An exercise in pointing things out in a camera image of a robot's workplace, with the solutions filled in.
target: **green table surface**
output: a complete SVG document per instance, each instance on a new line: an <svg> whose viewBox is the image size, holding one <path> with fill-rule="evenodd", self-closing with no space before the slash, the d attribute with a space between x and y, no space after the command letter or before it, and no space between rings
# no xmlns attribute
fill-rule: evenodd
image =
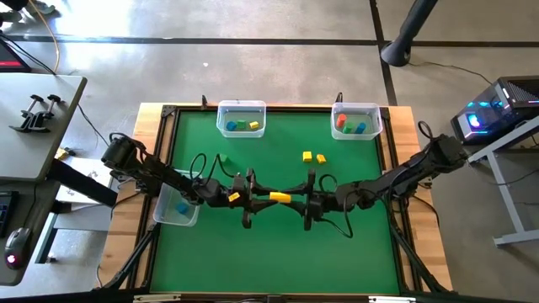
<svg viewBox="0 0 539 303"><path fill-rule="evenodd" d="M311 151L313 161L302 161ZM173 166L189 170L199 152L208 156L204 176L217 153L228 155L225 169L245 174L252 167L259 183L286 189L307 178L333 174L339 183L376 178L381 171L375 141L337 141L329 114L268 113L259 139L227 139L216 128L216 113L180 115ZM316 155L327 162L320 165ZM213 178L230 186L216 167ZM324 187L334 186L329 179ZM152 277L152 292L241 292L313 294L396 294L397 270L387 216L382 204L350 213L354 237L331 225L313 222L303 231L303 219L283 205L253 215L243 229L241 209L203 205L193 227L162 225ZM345 229L343 213L326 218Z"/></svg>

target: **black cable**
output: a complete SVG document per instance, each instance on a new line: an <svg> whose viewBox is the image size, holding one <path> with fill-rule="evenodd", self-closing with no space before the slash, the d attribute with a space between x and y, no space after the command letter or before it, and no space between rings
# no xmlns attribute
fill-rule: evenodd
<svg viewBox="0 0 539 303"><path fill-rule="evenodd" d="M335 188L337 188L337 184L339 184L339 183L337 183L337 178L332 174L326 173L326 174L322 175L320 177L320 179L318 180L318 187L320 188L320 190L322 190L322 192L327 193L326 190L323 187L323 180L325 178L331 178L334 181Z"/></svg>
<svg viewBox="0 0 539 303"><path fill-rule="evenodd" d="M4 38L5 40L11 42L13 45L9 45L11 46L11 48L13 50L16 50L13 46L15 46L17 49L19 49L23 55L25 55L26 57L28 57L31 61L33 61L35 64L37 64L38 66L41 66L43 68L45 68L49 73L51 73L52 75L56 75L56 73L54 71L52 71L45 63L39 61L38 59L36 59L34 56L32 56L30 53L28 53L28 51L24 50L20 45L18 45L15 41L11 40L9 37L7 37L4 33L0 32L0 37Z"/></svg>
<svg viewBox="0 0 539 303"><path fill-rule="evenodd" d="M327 222L327 223L331 224L333 227L335 227L335 229L337 231L339 231L341 233L341 235L343 235L343 236L345 236L345 237L347 237L349 239L354 237L354 231L352 230L352 225L350 224L350 219L348 218L348 210L346 209L346 205L347 205L348 197L353 193L354 192L351 191L346 195L346 198L344 198L344 206L343 206L344 220L346 221L346 225L348 227L348 234L346 232L344 232L340 227L337 226L337 224L335 224L335 222L333 222L331 220L322 218L319 221L319 222Z"/></svg>
<svg viewBox="0 0 539 303"><path fill-rule="evenodd" d="M125 197L124 199L121 199L120 201L116 202L116 204L112 205L112 207L110 208L110 219L112 220L112 215L114 214L115 212L115 208L116 206L122 204L122 203L125 203L127 202L129 199L131 198L135 198L137 195L141 194L141 192L138 192L138 193L134 193L128 197Z"/></svg>
<svg viewBox="0 0 539 303"><path fill-rule="evenodd" d="M83 115L83 118L86 120L86 122L88 122L90 127L92 127L93 132L95 134L99 135L99 137L101 137L101 140L103 140L104 144L106 146L108 146L109 143L104 139L103 135L101 135L101 133L95 128L95 126L93 126L93 123L92 123L92 121L90 121L90 118L84 113L84 110L83 110L83 107L81 106L81 104L77 104L77 106L78 106L78 109L81 111L81 114Z"/></svg>
<svg viewBox="0 0 539 303"><path fill-rule="evenodd" d="M435 216L436 216L436 224L438 224L438 227L440 227L440 217L438 216L438 211L436 211L436 208L434 206L432 206L429 202L421 199L420 197L416 196L416 195L413 195L412 198L416 199L417 201L419 202L422 202L423 204L427 205L431 210L432 212L435 213Z"/></svg>
<svg viewBox="0 0 539 303"><path fill-rule="evenodd" d="M193 166L195 165L196 159L198 159L199 157L202 157L202 159L203 159L204 161L202 162L202 168L199 169L199 174L197 174L196 177L193 178ZM207 157L205 156L205 153L204 153L204 152L199 153L198 155L196 155L196 156L193 158L193 160L191 160L191 165L189 166L189 178L191 178L191 180L194 180L195 178L200 177L200 175L202 174L202 172L204 172L206 160L207 160Z"/></svg>
<svg viewBox="0 0 539 303"><path fill-rule="evenodd" d="M473 167L473 166L470 165L470 168L475 172L475 169L476 169L475 167ZM488 183L488 184L491 184L491 185L498 185L498 186L500 186L500 185L509 185L509 184L517 183L517 182L519 182L519 181L522 181L522 180L525 179L525 178L530 177L532 174L537 173L537 172L539 172L539 168L536 168L536 169L532 170L531 172L529 172L529 173L527 173L527 174L525 174L525 175L523 175L523 176L518 177L518 178L515 179L515 180L509 181L509 182L505 182L505 183L495 183L495 182L490 182L490 181L487 181L487 180L481 178L481 176L479 176L479 178L481 178L481 180L483 180L485 183Z"/></svg>
<svg viewBox="0 0 539 303"><path fill-rule="evenodd" d="M196 177L193 178L193 166L195 165L195 162L199 157L202 157L204 159L204 162L202 164L202 169L199 171L199 174L197 174ZM206 157L204 152L199 153L198 155L196 155L193 158L193 160L191 161L191 165L189 166L189 177L191 178L191 180L193 180L195 178L198 178L202 174L202 172L204 172L205 165L206 165L206 160L207 160L207 157ZM206 186L208 184L208 182L210 182L210 178L211 178L211 176L213 176L213 171L215 170L216 164L218 162L219 162L219 167L221 167L222 173L224 173L229 178L234 178L234 175L232 175L230 173L227 173L227 171L223 167L221 156L219 156L219 154L217 154L215 156L215 158L213 158L213 164L211 164L210 174L205 178L205 182L201 186Z"/></svg>
<svg viewBox="0 0 539 303"><path fill-rule="evenodd" d="M418 183L418 185L419 185L420 187L424 188L424 189L432 189L432 187L423 185L423 184L421 184L421 183Z"/></svg>
<svg viewBox="0 0 539 303"><path fill-rule="evenodd" d="M32 204L30 205L30 208L28 209L28 213L26 213L26 218L24 218L23 227L26 226L28 218L30 217L30 214L32 213L32 209L34 208L35 201L37 200L37 197L35 195L36 189L37 189L37 183L34 183L34 199L32 200Z"/></svg>
<svg viewBox="0 0 539 303"><path fill-rule="evenodd" d="M454 66L454 65L446 65L446 64L440 64L440 63L436 63L436 62L430 62L430 61L425 61L425 62L421 62L421 63L418 63L418 64L413 64L412 62L409 63L409 65L411 66L424 66L424 65L434 65L434 66L441 66L441 67L449 67L449 68L455 68L457 70L461 70L461 71L464 71L464 72L469 72L471 74L474 74L476 76L480 76L484 81L486 81L488 84L492 84L484 75L480 74L479 72L474 72L474 71L470 71L464 67L460 67L460 66Z"/></svg>

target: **gray floor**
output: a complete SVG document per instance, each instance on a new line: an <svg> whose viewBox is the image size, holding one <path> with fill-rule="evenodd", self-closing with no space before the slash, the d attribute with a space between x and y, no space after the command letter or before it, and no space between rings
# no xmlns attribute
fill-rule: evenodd
<svg viewBox="0 0 539 303"><path fill-rule="evenodd" d="M367 0L51 1L58 35L152 38L375 39ZM397 35L412 0L377 0L386 39ZM440 0L418 40L539 41L536 0ZM47 35L39 20L4 26L11 35ZM48 65L51 43L21 45ZM60 73L88 78L82 106L103 132L132 131L141 102L256 98L266 102L387 104L375 46L61 44ZM539 48L416 47L412 62L434 61L500 76L539 74ZM451 133L449 119L487 86L480 77L437 66L391 68L399 105L435 133ZM80 114L63 145L100 157L102 143ZM537 301L539 242L494 247L492 237L513 231L496 188L470 168L435 180L435 207L454 288L466 295ZM105 236L65 231L53 251L59 264L32 265L21 285L0 296L87 290Z"/></svg>

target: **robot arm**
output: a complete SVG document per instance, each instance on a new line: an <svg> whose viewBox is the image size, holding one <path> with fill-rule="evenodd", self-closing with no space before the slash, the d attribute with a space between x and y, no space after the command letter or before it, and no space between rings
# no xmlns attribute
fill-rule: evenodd
<svg viewBox="0 0 539 303"><path fill-rule="evenodd" d="M133 177L141 191L154 196L166 183L194 205L206 202L210 207L241 207L245 228L251 227L251 214L283 204L303 217L304 229L308 231L312 221L321 221L323 214L329 211L350 211L355 205L366 210L386 196L409 196L417 188L418 181L427 177L435 178L440 173L450 173L462 167L467 157L454 137L440 135L431 137L423 151L381 177L340 184L334 193L314 189L316 174L313 169L308 171L305 183L291 189L279 191L260 185L252 168L248 169L245 177L241 174L231 175L232 187L226 188L214 178L187 178L149 154L141 142L123 134L116 135L120 136L111 138L110 146L101 159L106 167L113 170L113 176L124 174ZM259 198L271 193L299 194L306 199L299 202Z"/></svg>

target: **wooden table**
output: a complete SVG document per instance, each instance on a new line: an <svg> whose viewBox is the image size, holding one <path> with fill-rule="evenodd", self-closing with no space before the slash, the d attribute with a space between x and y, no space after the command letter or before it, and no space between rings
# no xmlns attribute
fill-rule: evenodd
<svg viewBox="0 0 539 303"><path fill-rule="evenodd" d="M161 113L165 104L141 104L138 117L133 132L133 138L146 145L148 151L153 151L156 144L157 129L161 119ZM294 105L294 106L323 106L328 105ZM389 107L391 115L391 126L393 130L393 140L397 150L398 161L406 162L413 154L420 151L419 141L415 130L414 117L410 107ZM166 124L161 149L161 159L166 160L166 151L170 143L173 123L168 120ZM388 151L387 138L382 132L382 149L386 167L391 167L391 160ZM123 199L134 192L134 184L128 183L118 195L118 199ZM419 188L416 193L418 197L432 204L430 192L427 189ZM126 259L130 256L136 242L136 233L141 218L143 196L139 195L115 208L113 220L110 224L109 234L105 243L104 252L99 268L99 276L104 283L110 281L116 272L121 268ZM408 207L409 218L414 237L414 245L417 254L421 257L429 271L447 289L451 289L451 279L446 264L446 256L440 238L440 231L436 224L435 214L426 205L414 198L410 199ZM148 225L153 219L148 218ZM140 266L136 276L135 286L141 285L146 270L147 250L141 257ZM408 259L401 250L405 280L410 289L413 289L412 274Z"/></svg>

